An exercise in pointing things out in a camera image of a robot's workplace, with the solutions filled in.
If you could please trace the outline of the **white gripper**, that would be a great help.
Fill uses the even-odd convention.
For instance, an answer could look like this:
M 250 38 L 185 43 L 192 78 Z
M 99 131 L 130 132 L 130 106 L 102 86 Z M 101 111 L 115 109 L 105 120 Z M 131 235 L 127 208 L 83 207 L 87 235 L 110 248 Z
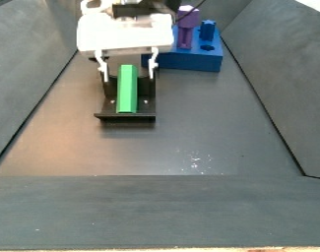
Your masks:
M 158 52 L 174 44 L 174 13 L 164 3 L 135 0 L 122 4 L 118 0 L 82 0 L 77 25 L 77 48 L 95 57 L 109 81 L 109 64 L 103 56 L 151 53 L 147 60 L 149 78 L 154 79 Z

